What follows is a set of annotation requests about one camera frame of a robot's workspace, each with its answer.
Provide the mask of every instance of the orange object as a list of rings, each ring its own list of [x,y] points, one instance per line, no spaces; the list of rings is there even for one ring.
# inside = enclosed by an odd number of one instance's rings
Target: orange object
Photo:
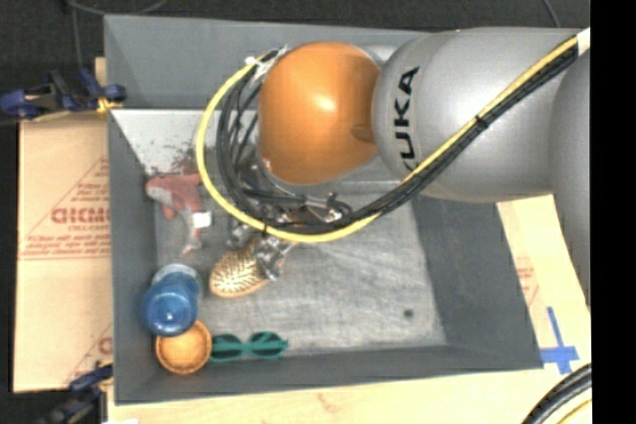
[[[177,374],[191,374],[201,369],[212,353],[212,337],[201,322],[171,338],[158,336],[155,352],[161,365]]]
[[[300,46],[263,82],[258,149],[265,168],[292,185],[322,184],[368,162],[377,151],[371,110],[380,68],[338,42]]]

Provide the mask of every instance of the green sunglasses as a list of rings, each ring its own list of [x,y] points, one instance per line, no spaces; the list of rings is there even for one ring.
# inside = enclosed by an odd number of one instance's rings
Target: green sunglasses
[[[212,338],[212,362],[228,362],[245,353],[258,358],[279,358],[287,350],[288,341],[276,333],[262,332],[253,334],[247,343],[231,334],[221,334]]]

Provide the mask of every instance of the blue bottle cap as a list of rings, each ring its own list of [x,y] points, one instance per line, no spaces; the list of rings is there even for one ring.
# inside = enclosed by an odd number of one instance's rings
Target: blue bottle cap
[[[143,299],[142,315],[155,336],[178,336],[197,320],[199,284],[192,276],[176,272],[155,282]]]

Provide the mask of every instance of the cardboard sheet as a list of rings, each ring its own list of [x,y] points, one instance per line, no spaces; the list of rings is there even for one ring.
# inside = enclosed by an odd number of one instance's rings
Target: cardboard sheet
[[[23,123],[14,391],[63,388],[112,355],[105,121]]]

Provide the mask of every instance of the black cable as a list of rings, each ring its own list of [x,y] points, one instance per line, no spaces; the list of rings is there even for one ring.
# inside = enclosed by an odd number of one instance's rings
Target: black cable
[[[232,164],[230,140],[228,139],[230,136],[230,115],[242,90],[250,82],[254,74],[255,69],[251,69],[243,77],[243,79],[237,83],[221,110],[219,125],[217,127],[217,157],[219,161],[219,173],[221,174],[221,179],[226,186],[228,194],[232,197],[235,203],[240,204],[245,211],[261,216],[261,211],[258,211],[253,203],[242,192],[242,185]]]
[[[251,133],[253,132],[254,128],[256,127],[257,120],[258,120],[258,114],[254,113],[254,117],[252,118],[251,122],[249,123],[249,126],[247,127],[247,129],[245,130],[245,135],[243,136],[242,141],[238,145],[237,154],[234,157],[235,165],[239,164],[240,157],[242,156],[242,153],[244,152],[245,147],[247,146],[247,141],[249,140],[249,137],[251,136]]]
[[[543,424],[557,410],[592,386],[592,364],[580,367],[548,392],[530,411],[522,424]]]
[[[251,94],[247,97],[247,99],[244,101],[243,104],[240,104],[239,106],[237,106],[237,116],[235,117],[235,121],[233,122],[232,126],[230,127],[230,132],[228,133],[228,136],[232,136],[232,140],[230,141],[230,147],[234,147],[237,143],[237,139],[239,137],[239,132],[240,132],[240,119],[242,118],[242,115],[245,113],[245,111],[249,108],[249,106],[253,103],[253,101],[256,99],[256,96],[258,95],[258,93],[260,92],[260,87],[261,87],[261,83],[259,83],[254,90],[251,92]],[[236,104],[239,104],[240,102],[240,94],[242,93],[242,90],[244,89],[244,87],[240,88],[239,94],[237,96],[237,100],[236,100]],[[248,139],[249,134],[251,134],[251,130],[249,131],[249,133],[245,134],[243,136],[243,141],[246,143],[246,140]]]
[[[275,196],[272,193],[264,192],[261,190],[251,190],[247,188],[242,188],[242,191],[245,193],[247,197],[258,201],[264,202],[272,202],[275,205],[277,204],[295,204],[299,207],[304,206],[307,201],[306,197],[285,197],[285,196]]]

